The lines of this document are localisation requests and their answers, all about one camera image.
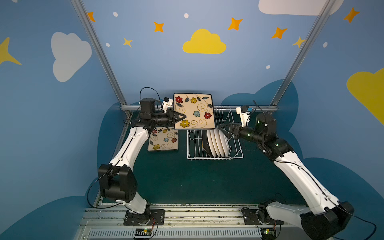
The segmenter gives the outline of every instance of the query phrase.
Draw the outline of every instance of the yellow flower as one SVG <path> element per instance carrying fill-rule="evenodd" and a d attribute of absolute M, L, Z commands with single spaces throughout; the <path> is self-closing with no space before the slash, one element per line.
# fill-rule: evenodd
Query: yellow flower
<path fill-rule="evenodd" d="M 188 120 L 182 120 L 181 123 L 180 123 L 180 126 L 182 126 L 182 127 L 189 127 Z"/>

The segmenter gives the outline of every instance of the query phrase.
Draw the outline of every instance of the white cloud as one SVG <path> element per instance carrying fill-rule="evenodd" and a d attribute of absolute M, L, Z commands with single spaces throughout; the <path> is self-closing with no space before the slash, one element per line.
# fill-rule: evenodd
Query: white cloud
<path fill-rule="evenodd" d="M 259 9 L 266 14 L 289 14 L 318 16 L 327 0 L 260 0 Z M 331 14 L 336 12 L 344 0 L 336 0 Z"/>
<path fill-rule="evenodd" d="M 53 63 L 53 74 L 62 83 L 68 81 L 92 55 L 91 45 L 74 33 L 54 33 L 51 47 L 56 59 Z"/>

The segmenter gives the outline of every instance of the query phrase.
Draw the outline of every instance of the square plate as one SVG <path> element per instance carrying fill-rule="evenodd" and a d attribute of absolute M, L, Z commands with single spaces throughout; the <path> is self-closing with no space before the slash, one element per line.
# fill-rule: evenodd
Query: square plate
<path fill-rule="evenodd" d="M 148 151 L 169 151 L 179 148 L 179 133 L 173 127 L 156 127 L 149 135 Z"/>
<path fill-rule="evenodd" d="M 215 129 L 214 106 L 210 94 L 175 93 L 174 111 L 187 117 L 175 124 L 176 129 Z"/>

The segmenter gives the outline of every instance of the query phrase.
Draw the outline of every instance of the white wire dish rack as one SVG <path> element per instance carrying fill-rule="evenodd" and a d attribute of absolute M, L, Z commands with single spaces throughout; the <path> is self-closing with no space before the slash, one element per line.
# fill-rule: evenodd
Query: white wire dish rack
<path fill-rule="evenodd" d="M 224 111 L 222 109 L 215 110 L 216 126 L 220 124 L 232 123 L 232 111 Z M 208 159 L 235 159 L 243 158 L 243 151 L 240 146 L 240 141 L 233 139 L 233 136 L 228 140 L 229 156 L 224 157 L 210 157 L 203 149 L 202 145 L 202 130 L 188 130 L 187 131 L 187 159 L 191 160 L 208 160 Z"/>

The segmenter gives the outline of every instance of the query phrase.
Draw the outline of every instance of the cloud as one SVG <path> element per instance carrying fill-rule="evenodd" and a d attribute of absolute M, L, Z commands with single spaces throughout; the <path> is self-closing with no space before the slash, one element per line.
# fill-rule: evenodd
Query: cloud
<path fill-rule="evenodd" d="M 219 35 L 210 33 L 206 29 L 199 29 L 193 33 L 191 40 L 183 45 L 186 53 L 223 53 L 227 46 L 221 42 Z"/>
<path fill-rule="evenodd" d="M 62 83 L 68 81 L 92 55 L 91 45 L 74 33 L 54 33 L 51 47 L 56 59 L 53 63 L 53 74 Z"/>
<path fill-rule="evenodd" d="M 289 14 L 318 16 L 327 0 L 260 0 L 259 9 L 266 14 Z M 344 0 L 336 0 L 331 14 L 336 12 Z"/>
<path fill-rule="evenodd" d="M 384 68 L 375 74 L 358 72 L 347 81 L 347 88 L 382 124 L 384 124 Z"/>

